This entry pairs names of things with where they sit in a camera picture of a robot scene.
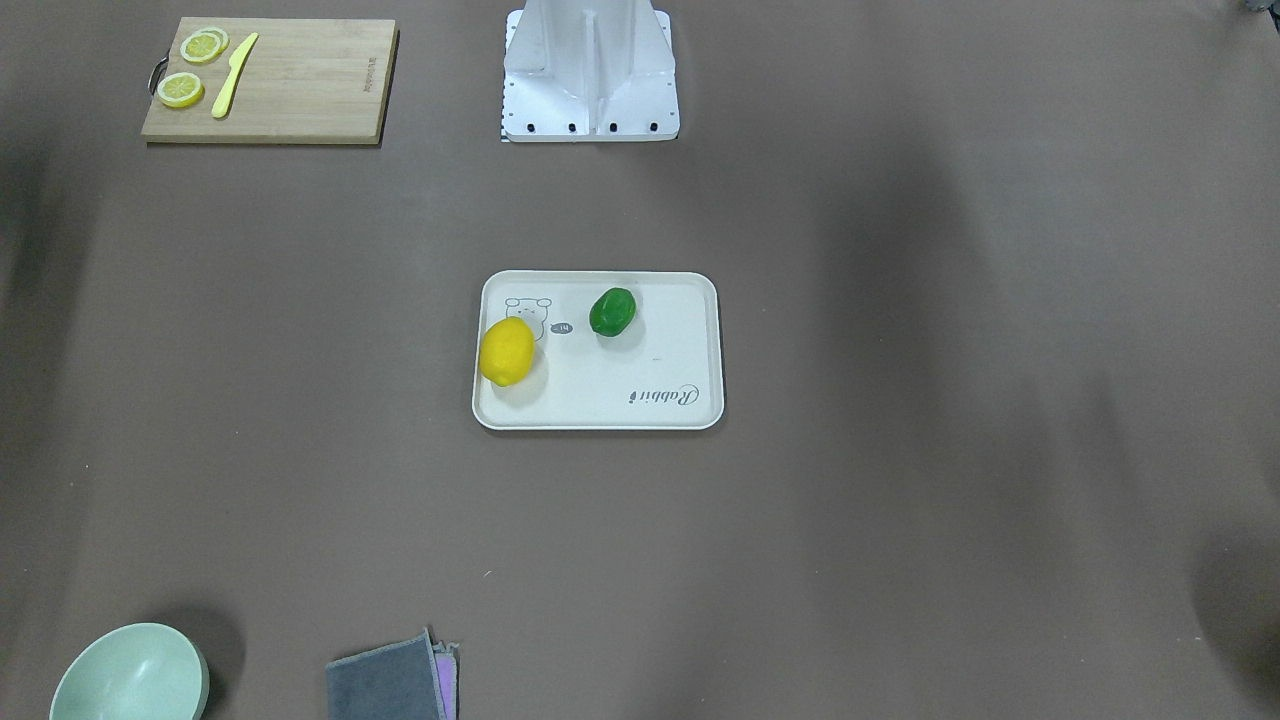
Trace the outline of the wooden cutting board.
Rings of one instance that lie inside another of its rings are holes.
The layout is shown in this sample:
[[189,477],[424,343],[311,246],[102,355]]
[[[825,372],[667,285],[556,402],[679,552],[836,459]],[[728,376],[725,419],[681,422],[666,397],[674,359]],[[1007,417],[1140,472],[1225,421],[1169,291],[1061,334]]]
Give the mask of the wooden cutting board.
[[[193,32],[218,27],[228,49],[214,61],[180,56]],[[228,58],[257,33],[228,113],[212,105]],[[188,15],[168,54],[170,73],[193,72],[205,86],[191,108],[150,102],[141,136],[150,143],[378,145],[399,40],[392,19],[278,19]]]

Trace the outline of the yellow lemon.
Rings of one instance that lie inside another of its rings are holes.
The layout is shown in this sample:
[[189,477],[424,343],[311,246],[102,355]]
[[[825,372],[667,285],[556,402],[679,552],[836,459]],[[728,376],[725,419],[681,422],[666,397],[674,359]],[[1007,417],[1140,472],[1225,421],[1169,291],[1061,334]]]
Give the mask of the yellow lemon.
[[513,386],[532,369],[535,336],[520,316],[507,316],[490,325],[480,338],[477,370],[499,387]]

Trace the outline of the grey folded cloth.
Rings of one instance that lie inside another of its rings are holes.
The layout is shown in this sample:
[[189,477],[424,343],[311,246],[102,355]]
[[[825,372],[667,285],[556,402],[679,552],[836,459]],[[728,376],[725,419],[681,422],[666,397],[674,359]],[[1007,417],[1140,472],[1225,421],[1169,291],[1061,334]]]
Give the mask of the grey folded cloth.
[[329,719],[457,719],[458,646],[415,638],[325,666]]

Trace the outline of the lemon slice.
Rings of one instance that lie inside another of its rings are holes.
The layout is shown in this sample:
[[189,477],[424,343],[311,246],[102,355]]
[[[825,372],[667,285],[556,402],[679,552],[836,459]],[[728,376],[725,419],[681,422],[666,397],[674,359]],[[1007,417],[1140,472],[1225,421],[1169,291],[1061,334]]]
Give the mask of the lemon slice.
[[205,95],[205,83],[192,72],[177,72],[164,76],[156,85],[154,96],[161,105],[170,109],[189,108]]
[[230,42],[228,32],[219,27],[196,29],[180,44],[180,56],[189,64],[207,64],[216,60]]

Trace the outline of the cream rabbit tray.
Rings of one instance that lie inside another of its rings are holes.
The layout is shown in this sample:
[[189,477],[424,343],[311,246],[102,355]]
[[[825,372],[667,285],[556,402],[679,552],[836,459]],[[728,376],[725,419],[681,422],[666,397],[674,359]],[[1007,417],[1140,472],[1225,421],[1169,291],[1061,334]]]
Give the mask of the cream rabbit tray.
[[[637,301],[607,338],[589,324],[608,290]],[[701,430],[724,411],[718,293],[696,272],[525,270],[490,275],[480,331],[506,316],[536,338],[527,378],[499,387],[476,375],[472,411],[493,430]]]

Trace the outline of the yellow plastic knife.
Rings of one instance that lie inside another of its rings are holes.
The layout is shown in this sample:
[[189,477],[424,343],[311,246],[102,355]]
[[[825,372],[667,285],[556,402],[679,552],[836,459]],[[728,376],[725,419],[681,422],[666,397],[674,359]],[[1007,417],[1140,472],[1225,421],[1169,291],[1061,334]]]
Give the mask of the yellow plastic knife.
[[241,73],[244,69],[244,64],[253,50],[255,44],[259,40],[260,33],[250,33],[230,54],[228,59],[228,74],[224,79],[211,108],[211,118],[220,120],[225,118],[230,110],[230,105],[236,96],[236,88],[241,78]]

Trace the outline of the green lemon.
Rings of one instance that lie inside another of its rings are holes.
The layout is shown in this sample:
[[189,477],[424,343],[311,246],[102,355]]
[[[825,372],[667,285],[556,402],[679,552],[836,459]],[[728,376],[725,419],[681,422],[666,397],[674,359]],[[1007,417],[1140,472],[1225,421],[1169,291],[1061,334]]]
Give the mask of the green lemon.
[[623,287],[612,287],[590,307],[589,325],[595,334],[613,338],[622,334],[636,315],[637,300],[634,293]]

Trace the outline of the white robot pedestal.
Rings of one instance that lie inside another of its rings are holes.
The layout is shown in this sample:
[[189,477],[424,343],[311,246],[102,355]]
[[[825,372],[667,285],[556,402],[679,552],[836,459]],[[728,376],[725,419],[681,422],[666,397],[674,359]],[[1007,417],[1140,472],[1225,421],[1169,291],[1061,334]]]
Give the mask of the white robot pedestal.
[[678,137],[668,13],[649,1],[527,1],[504,28],[502,141]]

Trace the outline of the mint green bowl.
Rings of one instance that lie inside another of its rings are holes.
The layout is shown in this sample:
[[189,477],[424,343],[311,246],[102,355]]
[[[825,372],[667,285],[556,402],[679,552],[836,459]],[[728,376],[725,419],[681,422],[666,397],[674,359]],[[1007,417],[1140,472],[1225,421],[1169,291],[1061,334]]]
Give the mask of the mint green bowl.
[[64,671],[50,719],[200,719],[211,688],[204,653],[182,632],[134,623],[97,638]]

